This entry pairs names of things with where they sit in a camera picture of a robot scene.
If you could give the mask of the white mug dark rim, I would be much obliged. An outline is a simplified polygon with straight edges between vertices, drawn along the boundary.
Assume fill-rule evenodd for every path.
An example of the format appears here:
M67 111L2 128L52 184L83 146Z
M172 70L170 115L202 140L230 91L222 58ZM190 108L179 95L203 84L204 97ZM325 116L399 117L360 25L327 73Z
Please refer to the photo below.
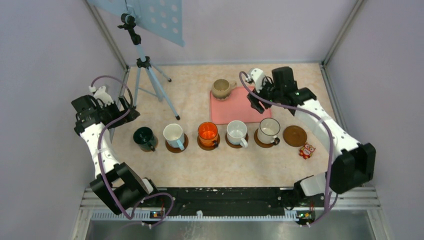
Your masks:
M278 137L280 131L281 125L276 119L271 117L264 118L259 123L257 138L262 144L276 146L280 143L280 138Z

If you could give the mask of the dark green mug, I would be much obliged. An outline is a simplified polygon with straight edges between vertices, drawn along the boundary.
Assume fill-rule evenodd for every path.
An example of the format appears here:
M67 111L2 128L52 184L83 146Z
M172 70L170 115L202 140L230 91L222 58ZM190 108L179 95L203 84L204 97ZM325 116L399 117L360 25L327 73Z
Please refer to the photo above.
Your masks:
M133 134L133 141L139 146L142 142L147 142L153 139L157 139L157 136L153 133L153 130L149 127L143 126L138 128Z

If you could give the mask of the dark wooden coaster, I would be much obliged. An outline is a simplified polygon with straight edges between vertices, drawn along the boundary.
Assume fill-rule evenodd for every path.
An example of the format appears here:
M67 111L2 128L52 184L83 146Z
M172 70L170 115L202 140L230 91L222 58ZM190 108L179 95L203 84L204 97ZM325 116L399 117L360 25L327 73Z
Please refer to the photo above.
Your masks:
M221 142L221 137L219 134L215 135L211 139L204 139L200 135L197 136L198 146L205 151L212 151L219 147Z
M184 143L183 143L183 150L181 150L179 147L172 147L167 141L165 141L166 149L174 154L182 153L185 151L189 145L189 138L186 133L183 134L184 136Z
M306 131L297 125L290 125L286 127L282 136L284 141L292 147L301 147L308 139Z
M272 148L280 143L277 135L267 135L259 128L254 133L254 141L261 148Z
M230 146L233 149L242 149L242 148L247 148L248 147L248 142L249 142L249 134L247 133L245 135L244 141L241 141L240 144L232 144L229 139L228 139L228 133L225 134L225 141L227 143L228 146Z

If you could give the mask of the white mug front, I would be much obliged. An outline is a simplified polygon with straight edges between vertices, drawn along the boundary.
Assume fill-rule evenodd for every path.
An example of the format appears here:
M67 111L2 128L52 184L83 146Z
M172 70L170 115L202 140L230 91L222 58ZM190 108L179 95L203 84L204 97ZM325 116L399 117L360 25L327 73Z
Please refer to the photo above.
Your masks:
M233 120L227 125L226 138L232 145L247 148L247 135L248 128L244 122L240 120Z

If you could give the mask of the light blue mug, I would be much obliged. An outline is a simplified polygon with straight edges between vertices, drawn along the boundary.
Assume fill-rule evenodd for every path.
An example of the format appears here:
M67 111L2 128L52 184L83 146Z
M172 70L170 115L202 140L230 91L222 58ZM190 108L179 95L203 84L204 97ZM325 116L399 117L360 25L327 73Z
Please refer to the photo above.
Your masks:
M181 151L185 150L185 135L179 124L171 123L167 125L163 130L163 136L170 147Z

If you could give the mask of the orange glass mug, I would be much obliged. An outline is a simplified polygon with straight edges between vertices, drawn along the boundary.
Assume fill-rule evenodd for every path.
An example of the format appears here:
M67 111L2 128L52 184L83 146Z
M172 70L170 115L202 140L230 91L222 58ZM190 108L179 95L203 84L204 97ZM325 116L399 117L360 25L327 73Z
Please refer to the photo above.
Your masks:
M215 149L219 146L218 127L210 121L203 122L198 127L198 139L200 144L208 149Z

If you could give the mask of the light wooden coaster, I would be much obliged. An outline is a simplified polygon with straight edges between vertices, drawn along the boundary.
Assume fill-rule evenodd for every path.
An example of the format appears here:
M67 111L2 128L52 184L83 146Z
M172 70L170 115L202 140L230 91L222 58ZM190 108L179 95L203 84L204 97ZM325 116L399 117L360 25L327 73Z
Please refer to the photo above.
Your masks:
M158 141L156 138L153 140L148 140L146 142L142 142L142 144L139 145L140 149L144 152L155 152L158 147Z

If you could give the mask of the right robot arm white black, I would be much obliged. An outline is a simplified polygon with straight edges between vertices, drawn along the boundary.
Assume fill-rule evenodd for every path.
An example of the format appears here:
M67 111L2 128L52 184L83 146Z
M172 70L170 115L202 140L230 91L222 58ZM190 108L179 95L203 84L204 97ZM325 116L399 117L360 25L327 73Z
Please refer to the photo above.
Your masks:
M246 83L254 85L254 90L247 95L251 107L261 114L271 106L288 109L326 147L331 161L331 168L326 172L295 183L298 189L293 192L294 202L307 206L315 195L343 194L371 181L374 178L375 147L371 143L360 143L342 129L309 88L298 88L291 67L275 68L271 75L266 76L259 68L239 74L245 77Z

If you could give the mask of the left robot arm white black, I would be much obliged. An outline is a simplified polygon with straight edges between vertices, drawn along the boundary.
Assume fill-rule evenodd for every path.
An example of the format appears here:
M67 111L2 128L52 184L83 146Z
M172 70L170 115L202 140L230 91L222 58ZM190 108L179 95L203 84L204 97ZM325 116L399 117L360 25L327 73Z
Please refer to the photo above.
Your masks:
M139 177L126 163L120 163L111 146L110 129L135 120L140 114L124 96L119 97L124 109L115 102L92 95L81 96L71 102L76 110L74 131L88 146L95 167L91 190L116 215L143 201L154 207L160 193L148 178Z

